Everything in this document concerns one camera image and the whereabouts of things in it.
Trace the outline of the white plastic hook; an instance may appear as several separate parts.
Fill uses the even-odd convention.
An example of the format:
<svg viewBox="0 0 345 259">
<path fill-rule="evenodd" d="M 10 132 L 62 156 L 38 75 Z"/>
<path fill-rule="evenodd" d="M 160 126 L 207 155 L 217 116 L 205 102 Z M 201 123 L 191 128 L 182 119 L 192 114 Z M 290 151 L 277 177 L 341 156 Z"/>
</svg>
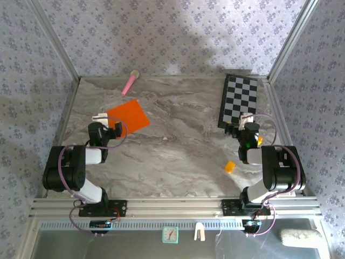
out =
<svg viewBox="0 0 345 259">
<path fill-rule="evenodd" d="M 205 227 L 201 222 L 195 224 L 194 240 L 200 240 L 201 242 L 205 241 Z"/>
</svg>

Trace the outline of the aluminium frame post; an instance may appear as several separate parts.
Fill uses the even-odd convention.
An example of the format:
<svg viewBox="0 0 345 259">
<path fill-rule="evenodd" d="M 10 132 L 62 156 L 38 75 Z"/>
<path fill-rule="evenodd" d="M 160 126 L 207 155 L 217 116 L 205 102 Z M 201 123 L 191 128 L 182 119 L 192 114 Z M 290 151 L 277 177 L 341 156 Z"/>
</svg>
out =
<svg viewBox="0 0 345 259">
<path fill-rule="evenodd" d="M 60 58 L 65 69 L 74 81 L 79 82 L 80 77 L 39 0 L 26 0 L 26 2 L 33 12 L 35 18 L 37 19 L 38 23 L 42 27 L 43 31 L 45 32 L 46 36 L 48 37 L 53 49 L 55 50 L 57 56 Z"/>
<path fill-rule="evenodd" d="M 295 20 L 295 23 L 292 26 L 290 33 L 288 34 L 288 37 L 286 38 L 269 74 L 267 75 L 267 80 L 270 84 L 274 83 L 281 69 L 285 65 L 310 17 L 314 13 L 319 1 L 320 0 L 306 0 L 303 7 L 301 8 L 300 13 Z"/>
</svg>

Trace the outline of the black and grey chessboard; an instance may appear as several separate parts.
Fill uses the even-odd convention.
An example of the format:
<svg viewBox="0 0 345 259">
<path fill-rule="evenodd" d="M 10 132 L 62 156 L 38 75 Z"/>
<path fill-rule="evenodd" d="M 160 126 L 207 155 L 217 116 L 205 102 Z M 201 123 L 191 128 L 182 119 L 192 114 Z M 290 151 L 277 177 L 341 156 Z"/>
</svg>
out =
<svg viewBox="0 0 345 259">
<path fill-rule="evenodd" d="M 256 113 L 258 79 L 227 74 L 221 98 L 218 128 L 239 124 L 243 113 Z"/>
</svg>

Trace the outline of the grey speckled stone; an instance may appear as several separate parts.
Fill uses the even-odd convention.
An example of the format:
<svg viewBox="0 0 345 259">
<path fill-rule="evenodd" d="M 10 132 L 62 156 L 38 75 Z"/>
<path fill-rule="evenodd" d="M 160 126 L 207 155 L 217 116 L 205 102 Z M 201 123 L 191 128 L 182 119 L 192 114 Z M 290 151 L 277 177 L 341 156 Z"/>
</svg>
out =
<svg viewBox="0 0 345 259">
<path fill-rule="evenodd" d="M 316 249 L 323 242 L 322 235 L 316 229 L 282 229 L 279 238 L 284 246 L 297 248 Z"/>
</svg>

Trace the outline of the aluminium mounting rail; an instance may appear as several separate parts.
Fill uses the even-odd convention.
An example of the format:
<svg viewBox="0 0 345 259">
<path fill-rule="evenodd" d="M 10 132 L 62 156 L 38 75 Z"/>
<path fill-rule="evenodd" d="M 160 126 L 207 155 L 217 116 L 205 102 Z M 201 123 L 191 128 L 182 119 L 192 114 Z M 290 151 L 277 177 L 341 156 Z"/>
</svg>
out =
<svg viewBox="0 0 345 259">
<path fill-rule="evenodd" d="M 126 219 L 220 219 L 221 197 L 142 197 L 126 198 Z M 278 219 L 321 217 L 317 198 L 286 196 L 271 199 Z M 29 216 L 39 219 L 66 219 L 73 199 L 35 199 Z"/>
</svg>

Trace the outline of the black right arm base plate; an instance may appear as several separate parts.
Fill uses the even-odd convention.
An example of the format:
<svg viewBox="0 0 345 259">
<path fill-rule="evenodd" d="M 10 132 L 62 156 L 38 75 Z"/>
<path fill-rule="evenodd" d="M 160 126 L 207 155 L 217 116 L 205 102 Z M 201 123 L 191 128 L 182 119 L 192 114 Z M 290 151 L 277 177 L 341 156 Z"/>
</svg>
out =
<svg viewBox="0 0 345 259">
<path fill-rule="evenodd" d="M 224 216 L 270 216 L 269 208 L 262 203 L 245 203 L 239 199 L 223 199 L 221 207 Z"/>
</svg>

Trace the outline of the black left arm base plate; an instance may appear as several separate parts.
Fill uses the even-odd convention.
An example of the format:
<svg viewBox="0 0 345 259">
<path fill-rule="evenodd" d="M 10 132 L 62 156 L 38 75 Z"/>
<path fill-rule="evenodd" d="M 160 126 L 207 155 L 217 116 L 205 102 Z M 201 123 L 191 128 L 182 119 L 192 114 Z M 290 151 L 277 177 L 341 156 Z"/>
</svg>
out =
<svg viewBox="0 0 345 259">
<path fill-rule="evenodd" d="M 127 200 L 108 200 L 108 202 L 91 203 L 79 209 L 79 217 L 125 217 Z"/>
</svg>

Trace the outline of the teal square clock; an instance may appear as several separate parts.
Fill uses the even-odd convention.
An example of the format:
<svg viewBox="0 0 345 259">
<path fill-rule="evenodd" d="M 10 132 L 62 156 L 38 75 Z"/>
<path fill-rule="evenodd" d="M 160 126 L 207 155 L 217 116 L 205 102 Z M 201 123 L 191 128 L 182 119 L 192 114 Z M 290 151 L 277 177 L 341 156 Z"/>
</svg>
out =
<svg viewBox="0 0 345 259">
<path fill-rule="evenodd" d="M 178 244 L 179 228 L 175 226 L 164 226 L 162 229 L 162 243 Z"/>
</svg>

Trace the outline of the pink toy microphone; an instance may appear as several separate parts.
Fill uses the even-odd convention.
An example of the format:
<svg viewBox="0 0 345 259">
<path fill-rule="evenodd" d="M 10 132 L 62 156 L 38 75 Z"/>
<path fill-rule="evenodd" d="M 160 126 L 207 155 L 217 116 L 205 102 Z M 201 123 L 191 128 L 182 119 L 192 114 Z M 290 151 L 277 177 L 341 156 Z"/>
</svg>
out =
<svg viewBox="0 0 345 259">
<path fill-rule="evenodd" d="M 137 70 L 132 70 L 132 72 L 130 73 L 129 79 L 127 80 L 121 94 L 123 96 L 125 96 L 127 94 L 127 92 L 129 91 L 129 89 L 131 88 L 131 86 L 133 85 L 133 83 L 137 80 L 137 78 L 140 76 L 140 73 Z"/>
</svg>

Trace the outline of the aluminium side rail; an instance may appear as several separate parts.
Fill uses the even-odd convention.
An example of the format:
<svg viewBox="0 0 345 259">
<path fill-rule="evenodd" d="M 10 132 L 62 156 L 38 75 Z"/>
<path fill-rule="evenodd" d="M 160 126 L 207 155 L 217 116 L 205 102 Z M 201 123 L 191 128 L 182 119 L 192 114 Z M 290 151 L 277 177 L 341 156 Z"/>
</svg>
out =
<svg viewBox="0 0 345 259">
<path fill-rule="evenodd" d="M 65 104 L 63 112 L 61 114 L 58 129 L 56 131 L 56 137 L 53 140 L 52 146 L 60 146 L 63 142 L 64 134 L 65 134 L 66 127 L 68 124 L 68 120 L 70 118 L 71 110 L 73 107 L 73 103 L 75 100 L 75 96 L 76 96 L 76 93 L 78 90 L 79 83 L 80 83 L 80 78 L 71 84 L 71 91 L 67 96 L 66 104 Z"/>
<path fill-rule="evenodd" d="M 275 120 L 277 125 L 277 135 L 279 142 L 285 146 L 293 146 L 292 139 L 290 137 L 284 114 L 280 107 L 278 97 L 274 91 L 274 88 L 271 86 L 267 78 L 263 79 L 263 86 L 267 95 L 267 99 L 270 103 L 270 109 L 272 111 L 272 117 Z"/>
</svg>

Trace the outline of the grey metal shelf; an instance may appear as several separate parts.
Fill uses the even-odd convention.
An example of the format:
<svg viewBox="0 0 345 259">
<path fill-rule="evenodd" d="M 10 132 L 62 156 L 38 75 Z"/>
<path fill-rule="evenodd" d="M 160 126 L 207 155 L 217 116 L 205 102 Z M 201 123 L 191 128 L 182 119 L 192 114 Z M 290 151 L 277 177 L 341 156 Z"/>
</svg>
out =
<svg viewBox="0 0 345 259">
<path fill-rule="evenodd" d="M 20 259 L 332 259 L 326 241 L 318 248 L 284 246 L 282 229 L 311 230 L 306 219 L 257 223 L 260 229 L 205 230 L 205 241 L 194 230 L 180 230 L 178 244 L 162 243 L 162 230 L 111 230 L 93 237 L 67 221 L 40 221 L 27 238 Z"/>
</svg>

